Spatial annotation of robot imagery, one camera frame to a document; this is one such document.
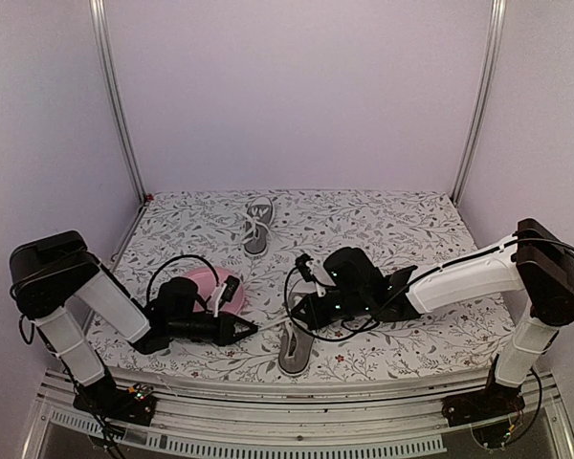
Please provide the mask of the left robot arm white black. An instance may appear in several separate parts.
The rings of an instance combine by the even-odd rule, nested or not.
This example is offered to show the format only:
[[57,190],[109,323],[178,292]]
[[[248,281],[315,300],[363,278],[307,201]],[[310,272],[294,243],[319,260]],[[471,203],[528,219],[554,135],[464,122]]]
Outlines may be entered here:
[[101,317],[135,351],[151,355],[175,339],[229,346],[254,335],[256,324],[227,310],[240,287],[233,275],[220,277],[207,266],[212,291],[176,276],[140,303],[82,236],[68,230],[15,248],[9,258],[10,295],[48,350],[61,361],[75,390],[73,406],[101,421],[150,426],[157,399],[151,386],[117,386],[68,304],[75,300]]

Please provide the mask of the grey sneaker with red sole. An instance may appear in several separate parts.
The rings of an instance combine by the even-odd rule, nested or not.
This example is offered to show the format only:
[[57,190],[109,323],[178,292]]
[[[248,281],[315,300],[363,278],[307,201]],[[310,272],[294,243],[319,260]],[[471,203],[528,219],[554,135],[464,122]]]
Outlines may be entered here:
[[274,204],[267,196],[259,196],[248,204],[243,213],[241,236],[243,250],[248,256],[262,256],[267,251],[274,216]]

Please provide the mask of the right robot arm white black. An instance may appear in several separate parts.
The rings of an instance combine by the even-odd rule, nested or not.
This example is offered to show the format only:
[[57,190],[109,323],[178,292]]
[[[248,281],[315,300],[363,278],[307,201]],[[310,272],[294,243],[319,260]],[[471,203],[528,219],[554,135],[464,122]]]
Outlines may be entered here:
[[418,319],[484,297],[522,300],[511,315],[515,328],[492,358],[484,386],[443,400],[442,415],[450,426],[523,411],[527,376],[560,330],[574,322],[574,247],[532,218],[519,221],[495,244],[434,266],[384,274],[363,250],[345,247],[320,267],[324,281],[312,258],[300,256],[295,272],[317,289],[298,301],[284,300],[288,318],[308,335],[365,316],[366,322],[349,332],[354,338],[378,324]]

